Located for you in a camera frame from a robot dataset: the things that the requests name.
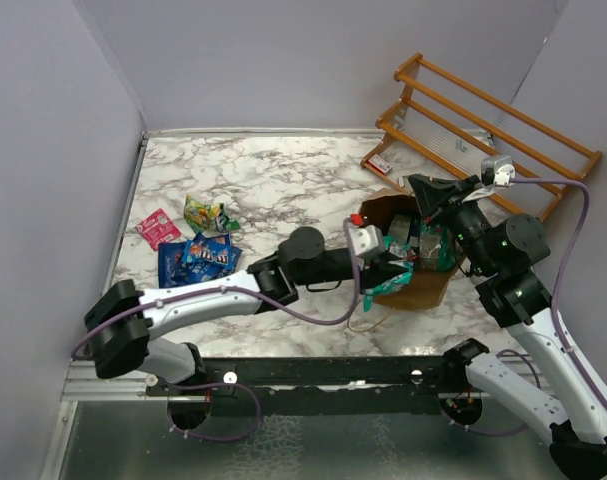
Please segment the blue M&Ms candy packet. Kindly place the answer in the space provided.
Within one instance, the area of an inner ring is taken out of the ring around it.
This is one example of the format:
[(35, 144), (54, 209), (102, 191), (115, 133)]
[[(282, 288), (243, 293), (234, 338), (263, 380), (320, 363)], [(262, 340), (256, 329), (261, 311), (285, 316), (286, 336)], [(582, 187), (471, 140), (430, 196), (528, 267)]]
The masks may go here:
[(232, 265), (232, 241), (229, 233), (206, 236), (199, 233), (188, 240), (182, 255), (182, 262), (194, 264), (203, 261), (222, 267)]

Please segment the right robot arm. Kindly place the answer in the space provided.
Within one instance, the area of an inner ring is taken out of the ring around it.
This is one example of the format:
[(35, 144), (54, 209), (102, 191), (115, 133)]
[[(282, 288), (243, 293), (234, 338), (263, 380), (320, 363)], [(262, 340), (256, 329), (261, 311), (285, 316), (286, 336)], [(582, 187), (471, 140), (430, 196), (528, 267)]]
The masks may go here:
[(442, 367), (444, 383), (481, 389), (509, 409), (547, 445), (569, 479), (607, 476), (607, 385), (569, 334), (556, 302), (533, 267), (550, 249), (541, 221), (513, 214), (491, 225), (477, 204), (492, 192), (477, 176), (442, 180), (413, 174), (409, 183), (421, 216), (446, 227), (470, 261), (481, 304), (527, 352), (552, 389), (545, 394), (469, 340)]

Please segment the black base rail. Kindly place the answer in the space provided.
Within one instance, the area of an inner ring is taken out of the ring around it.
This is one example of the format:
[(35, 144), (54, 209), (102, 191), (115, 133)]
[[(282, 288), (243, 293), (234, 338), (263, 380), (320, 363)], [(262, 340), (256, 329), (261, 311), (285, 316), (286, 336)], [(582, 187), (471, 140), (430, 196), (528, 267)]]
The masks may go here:
[(233, 373), (265, 415), (438, 414), (465, 391), (465, 367), (489, 349), (467, 339), (441, 356), (205, 358), (205, 381)]

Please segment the green snack packet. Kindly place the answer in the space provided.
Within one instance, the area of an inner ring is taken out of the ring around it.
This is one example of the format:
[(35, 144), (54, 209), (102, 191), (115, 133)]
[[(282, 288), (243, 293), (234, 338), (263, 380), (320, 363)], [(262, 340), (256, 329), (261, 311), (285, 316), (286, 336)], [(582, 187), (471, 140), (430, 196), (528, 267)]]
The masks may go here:
[(446, 227), (420, 222), (418, 264), (421, 270), (438, 272), (455, 267), (451, 233)]

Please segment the wooden two-tier rack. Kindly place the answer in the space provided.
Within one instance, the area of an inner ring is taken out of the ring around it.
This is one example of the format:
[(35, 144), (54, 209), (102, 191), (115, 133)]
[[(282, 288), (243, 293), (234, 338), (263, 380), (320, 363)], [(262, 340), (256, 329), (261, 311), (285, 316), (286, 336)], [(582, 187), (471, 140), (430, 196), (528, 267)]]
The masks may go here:
[[(532, 118), (481, 88), (428, 61), (417, 53), (394, 73), (399, 98), (379, 115), (383, 137), (360, 162), (363, 169), (391, 187), (403, 190), (398, 178), (417, 172), (408, 155), (416, 154), (455, 179), (481, 169), (492, 155), (512, 157), (523, 178), (585, 180), (602, 158), (581, 144)], [(382, 175), (366, 164), (378, 154), (392, 165)]]

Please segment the yellow green candy packet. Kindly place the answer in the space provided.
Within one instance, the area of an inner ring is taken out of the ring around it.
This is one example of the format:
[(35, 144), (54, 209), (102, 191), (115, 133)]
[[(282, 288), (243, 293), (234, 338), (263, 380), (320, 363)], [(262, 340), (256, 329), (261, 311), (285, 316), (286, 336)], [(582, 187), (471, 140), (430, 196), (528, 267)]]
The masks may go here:
[(239, 222), (228, 215), (223, 203), (205, 204), (191, 195), (185, 198), (183, 218), (195, 233), (229, 233), (240, 228)]

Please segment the small red white box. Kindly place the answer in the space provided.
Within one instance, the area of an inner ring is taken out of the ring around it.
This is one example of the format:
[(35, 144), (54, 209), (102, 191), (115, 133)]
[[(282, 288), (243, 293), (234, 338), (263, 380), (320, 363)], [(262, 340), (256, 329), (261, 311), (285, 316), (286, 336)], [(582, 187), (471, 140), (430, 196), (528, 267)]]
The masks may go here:
[(392, 165), (380, 157), (378, 154), (374, 154), (366, 160), (366, 164), (377, 170), (382, 175), (387, 175), (392, 170)]

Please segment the blue salt vinegar chips bag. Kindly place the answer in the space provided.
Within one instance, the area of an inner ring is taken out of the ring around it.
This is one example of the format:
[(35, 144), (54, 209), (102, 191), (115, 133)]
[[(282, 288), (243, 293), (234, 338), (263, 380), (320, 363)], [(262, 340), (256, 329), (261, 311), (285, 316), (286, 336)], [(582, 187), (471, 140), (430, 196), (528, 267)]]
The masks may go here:
[(210, 280), (216, 280), (226, 277), (235, 272), (243, 251), (236, 247), (231, 247), (231, 265), (223, 266), (204, 260), (198, 260), (194, 263), (183, 263), (182, 268), (185, 271), (185, 278), (188, 283), (202, 283)]

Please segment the blue Burts chips bag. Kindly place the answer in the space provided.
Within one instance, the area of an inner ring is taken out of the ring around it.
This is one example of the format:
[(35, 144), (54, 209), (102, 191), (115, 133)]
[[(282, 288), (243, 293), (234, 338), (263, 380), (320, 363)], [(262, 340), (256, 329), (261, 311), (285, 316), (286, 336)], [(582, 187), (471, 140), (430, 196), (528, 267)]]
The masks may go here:
[(182, 262), (185, 242), (160, 243), (158, 246), (158, 286), (173, 288), (185, 286), (189, 280), (189, 268)]

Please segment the red snack packet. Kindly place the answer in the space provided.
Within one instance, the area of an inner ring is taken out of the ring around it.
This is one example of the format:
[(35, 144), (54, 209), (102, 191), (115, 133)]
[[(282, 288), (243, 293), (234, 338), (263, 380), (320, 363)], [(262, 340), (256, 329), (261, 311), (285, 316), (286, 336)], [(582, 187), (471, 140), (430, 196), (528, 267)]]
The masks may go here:
[(181, 237), (181, 232), (162, 208), (155, 210), (135, 228), (153, 251), (157, 251), (160, 244), (170, 243)]

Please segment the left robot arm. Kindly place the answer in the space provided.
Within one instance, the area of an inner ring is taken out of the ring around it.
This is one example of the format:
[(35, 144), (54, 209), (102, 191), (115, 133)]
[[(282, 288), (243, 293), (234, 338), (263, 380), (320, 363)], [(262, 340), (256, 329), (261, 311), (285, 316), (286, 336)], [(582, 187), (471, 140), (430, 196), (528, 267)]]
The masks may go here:
[(143, 289), (130, 280), (114, 283), (85, 315), (88, 347), (100, 379), (133, 371), (160, 377), (189, 395), (203, 385), (205, 369), (195, 346), (177, 344), (167, 334), (230, 316), (290, 309), (300, 287), (352, 282), (356, 295), (407, 272), (373, 226), (344, 225), (347, 245), (328, 250), (321, 232), (299, 227), (276, 252), (243, 271), (181, 287)]

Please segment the brown paper bag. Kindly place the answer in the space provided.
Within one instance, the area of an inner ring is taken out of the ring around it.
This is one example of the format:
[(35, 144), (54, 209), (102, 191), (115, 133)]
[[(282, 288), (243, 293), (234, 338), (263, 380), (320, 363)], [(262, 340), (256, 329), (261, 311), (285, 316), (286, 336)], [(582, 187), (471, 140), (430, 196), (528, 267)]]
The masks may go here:
[[(392, 189), (381, 189), (366, 198), (358, 212), (369, 224), (378, 227), (384, 236), (396, 215), (416, 215), (423, 221), (414, 196)], [(455, 259), (455, 267), (446, 272), (427, 271), (419, 268), (419, 246), (413, 247), (418, 253), (414, 263), (414, 274), (410, 283), (400, 291), (389, 295), (377, 296), (374, 304), (393, 311), (417, 311), (437, 307), (445, 294), (451, 278), (460, 262)]]

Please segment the open small cardboard box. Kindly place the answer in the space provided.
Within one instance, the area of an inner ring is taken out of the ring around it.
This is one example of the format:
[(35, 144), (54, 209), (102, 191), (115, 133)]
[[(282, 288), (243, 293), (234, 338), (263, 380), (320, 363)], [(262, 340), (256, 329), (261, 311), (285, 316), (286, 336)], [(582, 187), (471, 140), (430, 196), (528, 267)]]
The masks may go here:
[(398, 178), (398, 185), (404, 191), (412, 192), (412, 187), (411, 187), (411, 184), (410, 184), (408, 176), (401, 176), (401, 177), (399, 177)]

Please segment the small blue white snack packet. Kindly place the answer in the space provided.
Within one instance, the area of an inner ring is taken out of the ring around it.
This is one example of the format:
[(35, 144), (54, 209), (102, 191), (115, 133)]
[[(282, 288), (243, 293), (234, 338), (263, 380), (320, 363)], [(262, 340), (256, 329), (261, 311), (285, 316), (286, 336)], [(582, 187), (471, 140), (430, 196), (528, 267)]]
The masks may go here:
[(419, 246), (420, 218), (416, 215), (396, 215), (389, 227), (388, 235), (397, 242)]

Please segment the teal white snack packet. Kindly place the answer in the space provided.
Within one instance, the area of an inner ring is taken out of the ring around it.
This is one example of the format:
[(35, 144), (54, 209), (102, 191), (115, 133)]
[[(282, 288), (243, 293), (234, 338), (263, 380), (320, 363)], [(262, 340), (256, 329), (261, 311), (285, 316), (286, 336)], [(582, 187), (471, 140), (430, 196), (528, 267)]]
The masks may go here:
[(414, 263), (418, 259), (418, 253), (415, 249), (409, 244), (397, 242), (391, 236), (384, 236), (384, 242), (386, 250), (382, 254), (393, 254), (402, 258), (405, 261), (405, 265), (408, 267), (408, 271), (362, 293), (362, 306), (364, 312), (368, 312), (372, 308), (374, 299), (377, 296), (396, 293), (400, 291), (402, 287), (408, 285), (413, 278)]

